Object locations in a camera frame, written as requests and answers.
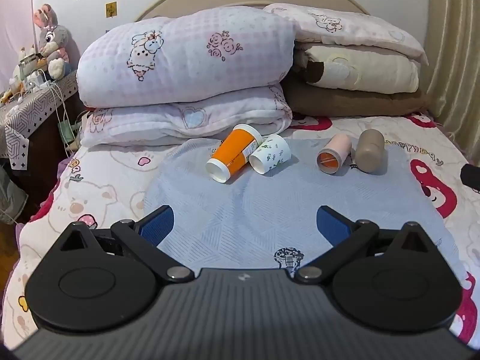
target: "patterned tablecloth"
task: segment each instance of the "patterned tablecloth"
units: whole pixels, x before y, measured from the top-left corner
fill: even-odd
[[[76,73],[74,70],[57,82],[64,100],[78,91]],[[6,114],[17,102],[0,108],[0,158],[9,158],[12,169],[27,169],[28,137],[61,103],[58,96],[45,88],[25,97],[17,112],[9,118]]]

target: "gray plush rabbit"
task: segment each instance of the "gray plush rabbit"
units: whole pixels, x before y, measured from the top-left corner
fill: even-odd
[[[42,30],[38,51],[46,58],[51,78],[59,80],[71,72],[65,51],[68,42],[67,29],[58,25],[57,15],[49,4],[44,4],[35,11],[33,21]]]

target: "wooden floor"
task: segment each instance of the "wooden floor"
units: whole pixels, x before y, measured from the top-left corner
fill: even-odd
[[[0,302],[2,301],[1,294],[7,283],[8,275],[17,260],[18,249],[15,240],[15,225],[9,226],[0,223]]]

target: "cartoon print bed sheet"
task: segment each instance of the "cartoon print bed sheet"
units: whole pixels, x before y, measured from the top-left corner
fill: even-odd
[[[294,117],[283,136],[296,139],[329,138],[344,132],[358,138],[376,128],[386,144],[402,147],[410,169],[453,234],[466,269],[459,278],[463,300],[451,330],[472,347],[480,347],[480,192],[465,187],[460,169],[466,160],[423,115],[328,119]],[[165,156],[175,147],[81,148],[63,172],[53,205],[43,218],[28,223],[20,235],[20,262],[6,289],[2,329],[5,344],[13,348],[36,327],[24,289],[33,269],[69,222],[82,220],[90,228],[109,227],[123,218],[143,216],[143,195]]]

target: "curtain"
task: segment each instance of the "curtain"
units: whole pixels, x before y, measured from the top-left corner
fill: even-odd
[[[35,44],[32,0],[0,0],[0,92],[8,88],[18,51]]]
[[[421,88],[466,158],[480,165],[480,0],[430,0]]]

